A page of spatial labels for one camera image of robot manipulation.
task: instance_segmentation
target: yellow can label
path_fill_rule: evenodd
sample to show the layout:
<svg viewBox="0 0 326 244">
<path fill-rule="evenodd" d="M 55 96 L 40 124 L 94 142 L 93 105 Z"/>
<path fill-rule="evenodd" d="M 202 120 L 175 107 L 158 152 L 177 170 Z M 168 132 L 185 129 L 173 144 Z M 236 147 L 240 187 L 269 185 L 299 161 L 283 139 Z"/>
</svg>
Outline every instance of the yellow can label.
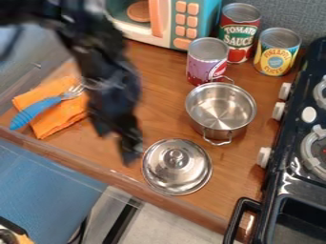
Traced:
<svg viewBox="0 0 326 244">
<path fill-rule="evenodd" d="M 262 73 L 271 76 L 285 74 L 295 63 L 298 47 L 291 49 L 268 48 L 258 43 L 254 65 Z"/>
</svg>

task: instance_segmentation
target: microwave button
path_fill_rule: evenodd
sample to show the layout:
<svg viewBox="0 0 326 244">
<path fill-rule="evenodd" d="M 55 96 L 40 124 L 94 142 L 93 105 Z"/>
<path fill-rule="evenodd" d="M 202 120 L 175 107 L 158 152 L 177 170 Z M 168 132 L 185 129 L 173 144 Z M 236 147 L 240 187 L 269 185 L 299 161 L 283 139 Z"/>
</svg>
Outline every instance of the microwave button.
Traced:
<svg viewBox="0 0 326 244">
<path fill-rule="evenodd" d="M 187 25 L 189 26 L 189 27 L 197 27 L 197 25 L 198 25 L 198 18 L 197 17 L 193 17 L 193 16 L 189 16 L 188 18 L 187 18 Z"/>
<path fill-rule="evenodd" d="M 186 12 L 187 3 L 184 1 L 177 1 L 175 4 L 175 9 L 179 12 Z"/>
<path fill-rule="evenodd" d="M 198 15 L 199 13 L 199 5 L 196 3 L 191 3 L 188 5 L 188 14 Z"/>
<path fill-rule="evenodd" d="M 187 39 L 182 39 L 182 38 L 176 38 L 173 41 L 173 44 L 176 48 L 181 49 L 181 50 L 187 50 L 189 44 L 191 44 L 191 40 Z"/>
<path fill-rule="evenodd" d="M 175 16 L 175 22 L 178 25 L 184 25 L 184 24 L 186 24 L 186 15 L 178 13 Z"/>
<path fill-rule="evenodd" d="M 175 34 L 184 36 L 186 33 L 186 29 L 184 27 L 176 27 L 175 28 Z"/>
<path fill-rule="evenodd" d="M 187 37 L 191 39 L 195 39 L 197 37 L 197 30 L 193 28 L 187 29 Z"/>
</svg>

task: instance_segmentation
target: tomato sauce can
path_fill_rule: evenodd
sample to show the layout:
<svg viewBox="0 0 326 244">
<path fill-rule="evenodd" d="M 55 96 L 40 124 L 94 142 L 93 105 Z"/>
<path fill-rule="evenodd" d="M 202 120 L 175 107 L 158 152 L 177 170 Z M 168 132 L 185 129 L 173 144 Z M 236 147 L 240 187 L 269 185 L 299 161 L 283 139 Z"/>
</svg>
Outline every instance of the tomato sauce can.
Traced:
<svg viewBox="0 0 326 244">
<path fill-rule="evenodd" d="M 294 65 L 300 45 L 301 38 L 291 30 L 266 29 L 259 36 L 254 66 L 267 75 L 284 75 Z"/>
<path fill-rule="evenodd" d="M 214 81 L 227 68 L 229 47 L 221 40 L 203 37 L 188 47 L 187 79 L 195 86 Z"/>
<path fill-rule="evenodd" d="M 229 63 L 243 63 L 251 56 L 260 18 L 260 11 L 249 4 L 233 3 L 223 8 L 218 38 L 230 47 Z"/>
</svg>

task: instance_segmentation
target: pot lid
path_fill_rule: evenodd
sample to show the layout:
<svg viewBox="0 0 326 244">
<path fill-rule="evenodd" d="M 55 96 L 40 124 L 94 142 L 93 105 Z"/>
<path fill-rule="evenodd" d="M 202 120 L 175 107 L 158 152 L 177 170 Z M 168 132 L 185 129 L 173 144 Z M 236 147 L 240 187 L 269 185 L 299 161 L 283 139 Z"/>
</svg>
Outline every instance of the pot lid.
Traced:
<svg viewBox="0 0 326 244">
<path fill-rule="evenodd" d="M 207 153 L 192 141 L 165 139 L 145 152 L 143 174 L 157 192 L 188 194 L 208 182 L 212 175 L 212 162 Z"/>
</svg>

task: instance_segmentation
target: stove knob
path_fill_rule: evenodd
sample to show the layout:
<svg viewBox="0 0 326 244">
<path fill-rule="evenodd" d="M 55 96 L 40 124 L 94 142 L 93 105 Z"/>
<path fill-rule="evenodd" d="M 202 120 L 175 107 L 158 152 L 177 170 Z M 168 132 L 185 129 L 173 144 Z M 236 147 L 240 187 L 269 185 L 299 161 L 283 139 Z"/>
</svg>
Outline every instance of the stove knob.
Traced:
<svg viewBox="0 0 326 244">
<path fill-rule="evenodd" d="M 284 113 L 284 109 L 285 109 L 285 103 L 283 102 L 275 103 L 272 118 L 277 121 L 280 121 Z"/>
<path fill-rule="evenodd" d="M 284 82 L 279 90 L 278 98 L 286 101 L 289 97 L 291 90 L 291 83 Z"/>
<path fill-rule="evenodd" d="M 313 107 L 306 107 L 302 111 L 301 118 L 306 123 L 313 123 L 316 119 L 316 110 Z"/>
<path fill-rule="evenodd" d="M 271 151 L 272 151 L 271 148 L 260 148 L 258 158 L 257 158 L 257 165 L 265 169 L 268 160 L 270 159 Z"/>
</svg>

